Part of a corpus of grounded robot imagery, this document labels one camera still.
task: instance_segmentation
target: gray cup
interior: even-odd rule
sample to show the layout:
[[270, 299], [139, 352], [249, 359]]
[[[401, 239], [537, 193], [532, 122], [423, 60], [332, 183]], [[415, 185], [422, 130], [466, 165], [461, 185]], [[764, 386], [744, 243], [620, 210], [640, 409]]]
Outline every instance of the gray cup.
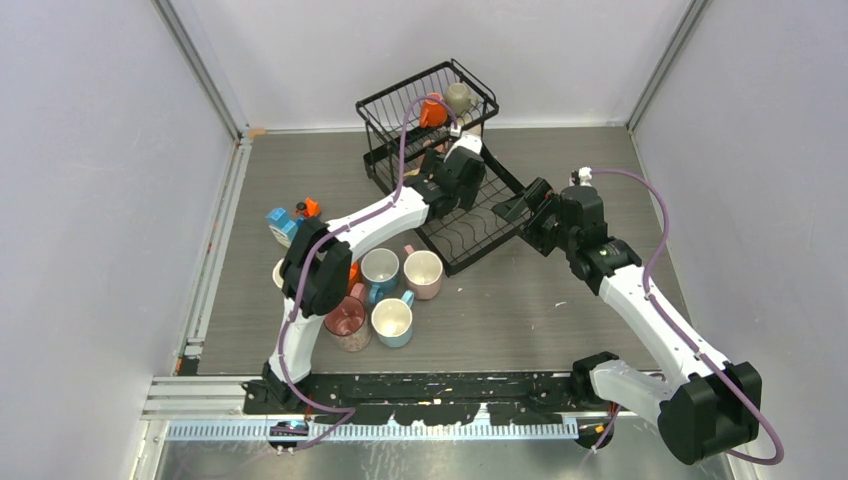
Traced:
[[444, 94], [445, 103], [457, 117], [462, 116], [477, 105], [477, 97], [471, 87], [464, 83], [452, 83]]

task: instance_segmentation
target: pink glass cup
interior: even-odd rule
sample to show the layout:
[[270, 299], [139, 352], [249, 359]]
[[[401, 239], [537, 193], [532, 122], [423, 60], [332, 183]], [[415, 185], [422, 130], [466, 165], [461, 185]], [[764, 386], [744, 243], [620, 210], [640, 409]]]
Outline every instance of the pink glass cup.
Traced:
[[350, 295], [324, 318], [324, 327], [342, 350], [358, 352], [371, 341], [365, 297], [365, 285], [357, 283], [351, 289]]

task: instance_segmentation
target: blue mug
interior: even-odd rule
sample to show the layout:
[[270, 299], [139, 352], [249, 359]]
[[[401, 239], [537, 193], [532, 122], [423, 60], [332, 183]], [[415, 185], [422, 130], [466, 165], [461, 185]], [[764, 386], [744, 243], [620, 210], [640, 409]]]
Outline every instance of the blue mug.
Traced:
[[401, 298], [386, 298], [371, 312], [371, 325], [384, 345], [400, 348], [412, 338], [412, 302], [415, 294], [411, 290]]
[[362, 278], [369, 285], [368, 301], [371, 305], [380, 303], [400, 282], [400, 260], [387, 248], [375, 248], [365, 254], [359, 263], [359, 269]]

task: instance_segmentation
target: orange object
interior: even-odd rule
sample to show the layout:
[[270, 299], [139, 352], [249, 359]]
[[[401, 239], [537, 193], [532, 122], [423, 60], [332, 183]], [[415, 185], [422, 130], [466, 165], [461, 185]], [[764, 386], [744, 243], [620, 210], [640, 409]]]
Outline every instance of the orange object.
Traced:
[[[429, 93], [428, 97], [442, 99], [438, 93]], [[439, 102], [433, 100], [424, 100], [424, 105], [421, 106], [421, 116], [418, 119], [420, 127], [441, 127], [448, 120], [448, 111]]]
[[297, 204], [295, 213], [302, 215], [304, 218], [317, 217], [318, 215], [321, 215], [321, 205], [315, 200], [307, 197], [306, 200]]
[[362, 274], [359, 272], [359, 262], [353, 262], [353, 265], [350, 266], [350, 276], [347, 281], [347, 294], [350, 295], [353, 286], [360, 282], [362, 282]]

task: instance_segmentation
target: white wall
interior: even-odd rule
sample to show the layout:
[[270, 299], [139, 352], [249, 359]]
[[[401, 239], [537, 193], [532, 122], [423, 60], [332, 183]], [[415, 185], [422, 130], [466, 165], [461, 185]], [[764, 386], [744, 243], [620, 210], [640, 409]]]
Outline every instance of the white wall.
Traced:
[[[686, 304], [764, 381], [786, 460], [843, 478], [848, 429], [848, 4], [713, 2], [637, 131]], [[771, 456], [761, 430], [752, 450]]]
[[451, 57], [498, 95], [492, 123], [620, 124], [689, 3], [174, 1], [234, 110], [269, 129], [362, 126], [357, 100]]
[[126, 478], [232, 142], [149, 1], [5, 2], [0, 131], [0, 478]]

